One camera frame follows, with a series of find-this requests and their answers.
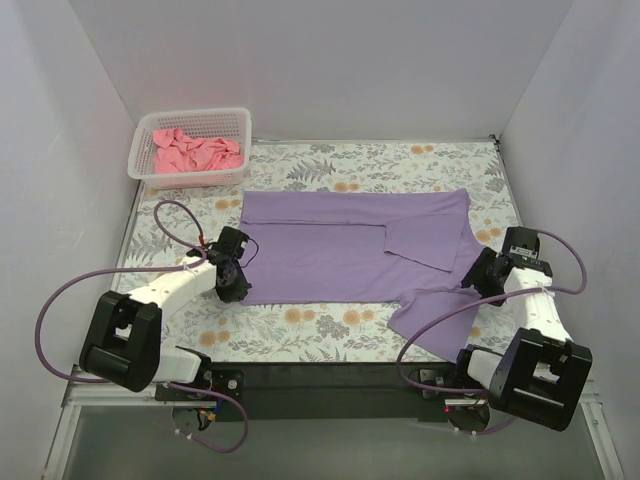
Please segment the purple t shirt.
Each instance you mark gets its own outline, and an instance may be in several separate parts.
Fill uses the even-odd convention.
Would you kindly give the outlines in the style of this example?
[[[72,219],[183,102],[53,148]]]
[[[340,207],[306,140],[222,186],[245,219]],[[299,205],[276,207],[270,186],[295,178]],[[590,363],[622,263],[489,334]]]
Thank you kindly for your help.
[[[397,302],[389,327],[455,361],[479,296],[461,281],[483,250],[466,191],[253,192],[240,229],[256,247],[246,305]]]

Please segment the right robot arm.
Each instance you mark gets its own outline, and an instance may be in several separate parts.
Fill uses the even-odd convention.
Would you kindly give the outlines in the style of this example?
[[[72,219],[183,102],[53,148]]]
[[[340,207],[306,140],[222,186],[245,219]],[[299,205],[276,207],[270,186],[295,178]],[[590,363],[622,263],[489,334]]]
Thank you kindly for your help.
[[[587,381],[593,357],[573,341],[555,305],[552,269],[539,258],[538,232],[507,229],[499,252],[483,249],[461,286],[494,306],[508,304],[518,329],[502,354],[469,345],[452,373],[464,397],[488,391],[489,406],[512,416],[565,430]]]

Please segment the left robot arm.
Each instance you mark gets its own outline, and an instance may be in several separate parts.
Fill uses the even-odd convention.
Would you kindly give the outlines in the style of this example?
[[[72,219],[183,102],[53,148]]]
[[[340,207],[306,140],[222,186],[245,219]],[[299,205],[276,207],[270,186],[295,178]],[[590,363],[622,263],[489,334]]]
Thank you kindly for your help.
[[[109,291],[96,305],[80,368],[132,392],[175,382],[193,400],[213,386],[205,356],[162,341],[163,322],[187,303],[213,290],[224,303],[243,300],[251,288],[240,260],[250,237],[231,227],[218,240],[190,250],[181,265],[127,293]]]

